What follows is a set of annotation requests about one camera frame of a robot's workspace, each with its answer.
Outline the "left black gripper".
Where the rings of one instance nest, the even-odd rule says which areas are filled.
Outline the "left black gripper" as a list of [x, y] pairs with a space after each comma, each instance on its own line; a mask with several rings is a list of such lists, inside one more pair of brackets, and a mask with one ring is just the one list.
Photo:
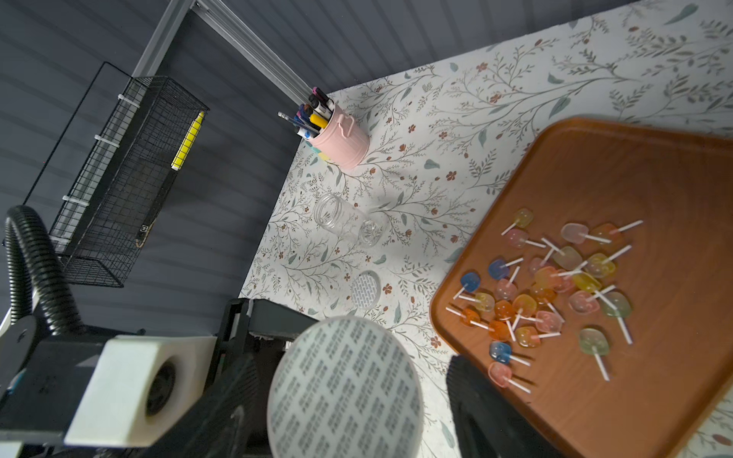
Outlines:
[[249, 356], [256, 368], [258, 396], [266, 398], [286, 345], [317, 323], [304, 313], [267, 299], [229, 301], [216, 334], [205, 389], [213, 389], [229, 368]]

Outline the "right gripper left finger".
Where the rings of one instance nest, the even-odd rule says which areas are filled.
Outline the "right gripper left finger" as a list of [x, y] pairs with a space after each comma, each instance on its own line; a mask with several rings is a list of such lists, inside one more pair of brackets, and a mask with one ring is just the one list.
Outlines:
[[252, 356], [225, 370], [144, 457], [244, 457], [258, 411], [259, 377]]

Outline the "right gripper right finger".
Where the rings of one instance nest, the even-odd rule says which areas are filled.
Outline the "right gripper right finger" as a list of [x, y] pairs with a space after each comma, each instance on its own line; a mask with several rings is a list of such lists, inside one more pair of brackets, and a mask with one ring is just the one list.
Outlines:
[[463, 457], [560, 457], [562, 454], [463, 356], [447, 371], [450, 411]]

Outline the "round patterned jar lid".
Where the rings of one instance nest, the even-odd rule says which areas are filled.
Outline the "round patterned jar lid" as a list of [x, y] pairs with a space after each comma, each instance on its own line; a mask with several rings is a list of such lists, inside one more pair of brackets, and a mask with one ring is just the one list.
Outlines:
[[360, 309], [370, 309], [379, 303], [382, 286], [379, 276], [371, 270], [360, 273], [351, 284], [351, 299]]

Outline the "candy jar with patterned lid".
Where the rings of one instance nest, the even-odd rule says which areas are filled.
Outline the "candy jar with patterned lid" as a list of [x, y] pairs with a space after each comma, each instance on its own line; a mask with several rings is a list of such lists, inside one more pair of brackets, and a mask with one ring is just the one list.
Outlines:
[[365, 213], [340, 196], [326, 193], [314, 206], [313, 218], [326, 231], [351, 244], [376, 246], [385, 235], [386, 224], [378, 216]]

